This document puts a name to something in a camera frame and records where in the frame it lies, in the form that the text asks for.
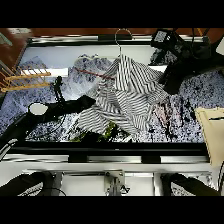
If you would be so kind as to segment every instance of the clothes hanger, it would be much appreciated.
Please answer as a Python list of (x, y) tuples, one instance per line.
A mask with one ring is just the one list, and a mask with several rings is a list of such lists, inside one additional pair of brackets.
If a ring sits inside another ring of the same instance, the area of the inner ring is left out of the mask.
[[(118, 44), (118, 42), (117, 42), (117, 33), (118, 32), (120, 32), (121, 30), (125, 30), (125, 31), (127, 31), (130, 35), (131, 35), (131, 37), (132, 37), (132, 39), (133, 39), (133, 36), (132, 36), (132, 34), (131, 34), (131, 32), (130, 32), (130, 30), (128, 30), (127, 28), (120, 28), (120, 29), (118, 29), (117, 31), (116, 31), (116, 33), (115, 33), (115, 42), (116, 42), (116, 44), (119, 46), (119, 48), (120, 48), (120, 55), (121, 55), (121, 46)], [(119, 57), (120, 57), (120, 55), (118, 56), (118, 57), (114, 57), (114, 56), (97, 56), (97, 57), (94, 57), (94, 58), (90, 58), (90, 57), (86, 57), (86, 56), (84, 56), (84, 57), (80, 57), (80, 58), (77, 58), (76, 60), (75, 60), (75, 62), (74, 62), (74, 64), (77, 62), (77, 61), (79, 61), (79, 60), (81, 60), (81, 59), (88, 59), (88, 60), (90, 60), (90, 61), (92, 61), (92, 60), (94, 60), (94, 59), (96, 59), (96, 58), (107, 58), (107, 59), (119, 59)]]

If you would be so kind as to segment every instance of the wooden rack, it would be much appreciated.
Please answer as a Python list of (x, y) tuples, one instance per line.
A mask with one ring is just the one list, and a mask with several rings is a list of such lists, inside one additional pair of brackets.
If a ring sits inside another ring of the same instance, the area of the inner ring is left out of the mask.
[(0, 74), (4, 77), (2, 82), (0, 82), (2, 92), (41, 88), (50, 85), (50, 83), (46, 82), (45, 77), (51, 76), (51, 73), (44, 68), (44, 65), (43, 68), (38, 67), (38, 69), (33, 69), (31, 65), (24, 67), (26, 70), (21, 69), (19, 66), (17, 70), (15, 68), (12, 68), (12, 70), (2, 68), (2, 71), (0, 71)]

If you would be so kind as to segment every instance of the beige cloth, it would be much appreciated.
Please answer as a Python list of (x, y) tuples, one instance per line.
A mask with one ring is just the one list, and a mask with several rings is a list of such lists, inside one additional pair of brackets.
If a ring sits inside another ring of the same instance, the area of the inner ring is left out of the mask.
[(224, 119), (209, 119), (224, 117), (224, 108), (197, 108), (195, 114), (202, 127), (210, 163), (212, 166), (221, 166), (224, 161)]

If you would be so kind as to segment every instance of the hanger hook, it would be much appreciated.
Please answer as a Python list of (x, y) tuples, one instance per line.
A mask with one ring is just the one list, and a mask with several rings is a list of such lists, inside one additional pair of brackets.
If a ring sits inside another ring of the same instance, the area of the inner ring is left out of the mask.
[(118, 44), (118, 42), (117, 42), (117, 33), (118, 33), (119, 31), (121, 31), (121, 30), (125, 30), (125, 31), (127, 31), (127, 32), (131, 35), (131, 39), (135, 39), (135, 38), (133, 38), (132, 33), (130, 32), (130, 30), (127, 29), (127, 28), (119, 28), (119, 29), (116, 31), (116, 33), (115, 33), (115, 42), (116, 42), (116, 44), (117, 44), (117, 45), (119, 46), (119, 48), (120, 48), (120, 55), (121, 55), (121, 46), (120, 46), (120, 44)]

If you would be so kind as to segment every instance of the striped shirt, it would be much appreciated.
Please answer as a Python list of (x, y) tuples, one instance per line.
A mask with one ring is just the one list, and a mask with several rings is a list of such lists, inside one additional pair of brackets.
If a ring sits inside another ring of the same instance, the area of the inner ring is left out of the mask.
[(163, 101), (168, 94), (158, 80), (162, 72), (121, 55), (98, 85), (96, 103), (81, 113), (78, 126), (104, 134), (110, 121), (134, 135), (148, 131), (152, 106)]

